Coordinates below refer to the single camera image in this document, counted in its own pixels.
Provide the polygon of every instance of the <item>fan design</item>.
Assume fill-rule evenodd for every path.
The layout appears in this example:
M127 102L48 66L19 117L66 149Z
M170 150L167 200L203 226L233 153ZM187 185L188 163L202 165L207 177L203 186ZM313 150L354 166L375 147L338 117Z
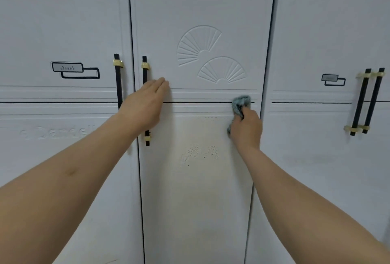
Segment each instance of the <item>fan design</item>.
M221 79L232 83L246 78L246 74L236 60L227 56L219 56L204 64L198 73L198 77L214 83Z
M210 51L219 36L221 31L211 26L197 26L187 31L178 45L179 66L196 61L202 50Z

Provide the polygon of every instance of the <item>blue cloth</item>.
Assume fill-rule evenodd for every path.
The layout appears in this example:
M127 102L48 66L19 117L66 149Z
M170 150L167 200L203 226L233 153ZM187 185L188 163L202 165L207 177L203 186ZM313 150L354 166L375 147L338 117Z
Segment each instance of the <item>blue cloth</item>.
M232 101L232 108L233 108L233 113L236 115L239 115L241 119L244 119L244 114L242 112L242 107L248 107L250 108L250 103L251 103L251 98L249 95L241 95L237 98L234 98ZM230 127L227 128L227 133L230 134Z

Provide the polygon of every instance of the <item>forearm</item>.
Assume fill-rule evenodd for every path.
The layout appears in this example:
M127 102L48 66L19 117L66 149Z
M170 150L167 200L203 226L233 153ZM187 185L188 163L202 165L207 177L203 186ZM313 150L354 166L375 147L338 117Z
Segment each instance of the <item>forearm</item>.
M368 231L260 150L242 157L272 228L298 264L390 262L390 253Z
M2 263L52 263L136 136L114 115L0 188Z

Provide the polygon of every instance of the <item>cabinet panel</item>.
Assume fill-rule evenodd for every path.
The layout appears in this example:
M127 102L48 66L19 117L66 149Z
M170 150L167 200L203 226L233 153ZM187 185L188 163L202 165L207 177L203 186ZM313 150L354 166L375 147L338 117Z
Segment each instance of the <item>cabinet panel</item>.
M389 15L386 0L277 0L271 99L351 102L361 86L361 80L355 79L358 73L388 68ZM340 79L321 81L323 74L337 74ZM390 101L388 76L378 100Z
M376 104L368 134L344 132L353 112L351 104L269 104L261 149L383 240L390 219L390 103ZM271 245L266 253L261 253L262 242ZM259 263L262 257L267 263L293 263L281 249L254 195L247 263Z
M139 138L147 264L244 262L252 181L231 120L230 104L163 104Z
M261 99L272 0L131 0L136 88L142 56L169 101Z
M0 0L0 7L0 102L117 100L114 53L132 68L129 0Z
M0 186L91 133L115 104L1 104ZM142 263L137 145L113 169L56 264Z

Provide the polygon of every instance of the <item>black handle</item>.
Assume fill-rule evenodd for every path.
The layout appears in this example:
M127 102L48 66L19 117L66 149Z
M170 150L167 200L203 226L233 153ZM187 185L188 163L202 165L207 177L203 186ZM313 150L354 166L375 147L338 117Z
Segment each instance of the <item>black handle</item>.
M371 73L371 69L366 69L365 73ZM365 92L367 90L367 85L368 85L368 77L363 77L362 88L360 89L358 104L356 105L355 116L354 116L353 122L352 122L352 128L354 128L354 129L357 128L358 124L359 124L360 113L362 112ZM355 134L356 133L353 131L350 133L351 136L354 136Z
M114 59L119 60L119 54L114 54ZM117 96L118 96L118 109L122 105L123 102L123 94L122 94L122 77L120 75L121 66L115 66L115 77L117 79Z
M379 68L378 72L384 72L384 71L385 71L384 68ZM382 76L378 76L376 78L376 81L375 81L375 86L374 86L374 90L373 90L373 95L371 97L370 106L368 107L367 117L366 117L366 121L364 123L365 126L370 125L371 117L373 117L373 112L374 112L374 108L375 108L375 104L376 104L376 99L378 98L379 88L381 87L381 82L382 82ZM367 134L367 132L368 132L367 129L363 130L364 134Z
M147 63L146 56L142 56L142 62L143 63ZM144 84L145 84L145 82L147 82L147 69L146 68L142 68L142 75L144 77ZM150 136L150 132L149 131L145 131L145 137L149 137L149 136ZM146 144L146 146L150 146L150 142L149 141L145 141L145 144Z

